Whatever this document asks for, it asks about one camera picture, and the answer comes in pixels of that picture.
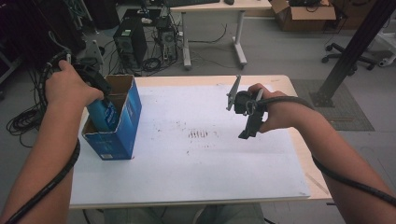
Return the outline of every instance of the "blue cardboard box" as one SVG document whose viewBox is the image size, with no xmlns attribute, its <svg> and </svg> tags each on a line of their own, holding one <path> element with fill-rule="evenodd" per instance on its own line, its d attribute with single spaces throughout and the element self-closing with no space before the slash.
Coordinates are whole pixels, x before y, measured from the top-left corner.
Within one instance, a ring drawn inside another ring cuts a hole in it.
<svg viewBox="0 0 396 224">
<path fill-rule="evenodd" d="M 111 75 L 105 79 L 112 87 L 108 98 L 120 113 L 120 122 L 115 132 L 99 133 L 88 118 L 82 136 L 102 160 L 130 160 L 142 110 L 134 76 Z"/>
</svg>

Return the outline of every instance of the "cardboard box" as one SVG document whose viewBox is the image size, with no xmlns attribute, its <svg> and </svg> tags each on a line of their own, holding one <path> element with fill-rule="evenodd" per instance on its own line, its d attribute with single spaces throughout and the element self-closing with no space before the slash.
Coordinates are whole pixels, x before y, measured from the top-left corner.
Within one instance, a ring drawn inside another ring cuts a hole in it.
<svg viewBox="0 0 396 224">
<path fill-rule="evenodd" d="M 286 0 L 270 2 L 282 31 L 322 31 L 328 20 L 335 20 L 331 4 L 322 7 L 291 7 Z"/>
<path fill-rule="evenodd" d="M 115 132 L 99 133 L 90 118 L 82 129 L 82 136 L 104 161 L 130 160 L 134 149 L 142 104 L 133 76 L 107 76 L 112 92 L 108 96 L 120 113 Z"/>
<path fill-rule="evenodd" d="M 376 0 L 332 0 L 332 4 L 340 8 L 350 19 L 365 18 Z"/>
<path fill-rule="evenodd" d="M 364 21 L 364 17 L 348 17 L 340 8 L 334 6 L 336 20 L 327 21 L 325 30 L 338 33 L 341 30 L 357 30 Z"/>
</svg>

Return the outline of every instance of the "person's right hand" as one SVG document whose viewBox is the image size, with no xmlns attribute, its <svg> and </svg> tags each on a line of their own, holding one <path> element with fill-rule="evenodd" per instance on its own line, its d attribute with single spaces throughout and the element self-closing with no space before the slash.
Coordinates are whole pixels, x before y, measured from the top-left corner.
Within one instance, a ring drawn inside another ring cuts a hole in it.
<svg viewBox="0 0 396 224">
<path fill-rule="evenodd" d="M 83 108 L 96 99 L 103 99 L 103 93 L 88 86 L 70 63 L 61 60 L 59 67 L 62 71 L 52 74 L 46 81 L 46 96 L 49 105 L 72 104 Z"/>
<path fill-rule="evenodd" d="M 247 91 L 251 93 L 258 92 L 263 89 L 262 99 L 269 99 L 277 96 L 286 96 L 281 91 L 270 92 L 262 84 L 257 83 L 250 86 Z M 260 133 L 266 133 L 275 129 L 284 129 L 289 127 L 297 128 L 304 119 L 308 118 L 314 110 L 297 103 L 292 102 L 276 102 L 267 105 L 268 120 L 260 127 Z"/>
</svg>

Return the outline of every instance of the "floor mat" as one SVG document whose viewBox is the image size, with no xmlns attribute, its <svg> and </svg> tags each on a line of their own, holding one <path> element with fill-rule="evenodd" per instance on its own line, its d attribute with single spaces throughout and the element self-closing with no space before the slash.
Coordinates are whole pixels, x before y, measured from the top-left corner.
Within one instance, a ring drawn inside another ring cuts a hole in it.
<svg viewBox="0 0 396 224">
<path fill-rule="evenodd" d="M 293 79 L 291 83 L 297 95 L 313 105 L 309 92 L 317 92 L 324 80 Z M 334 107 L 316 107 L 337 131 L 374 131 L 361 107 L 350 94 L 347 86 L 341 84 L 332 98 Z"/>
</svg>

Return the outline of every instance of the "office chair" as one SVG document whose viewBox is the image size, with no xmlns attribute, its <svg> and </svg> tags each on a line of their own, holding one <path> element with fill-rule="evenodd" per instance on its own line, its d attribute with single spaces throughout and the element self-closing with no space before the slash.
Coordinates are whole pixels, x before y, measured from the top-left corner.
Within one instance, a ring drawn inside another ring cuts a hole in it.
<svg viewBox="0 0 396 224">
<path fill-rule="evenodd" d="M 321 60 L 322 63 L 327 63 L 330 58 L 340 58 L 343 51 L 345 50 L 343 47 L 341 47 L 335 43 L 331 43 L 330 45 L 326 46 L 326 51 L 331 51 L 332 49 L 336 49 L 336 50 L 340 51 L 340 53 L 326 55 L 325 57 L 322 58 L 322 60 Z M 366 68 L 369 71 L 373 70 L 373 68 L 377 64 L 377 61 L 363 57 L 363 56 L 360 56 L 358 61 L 368 63 L 369 65 Z M 352 76 L 356 72 L 356 70 L 358 70 L 358 66 L 354 63 L 349 75 Z"/>
</svg>

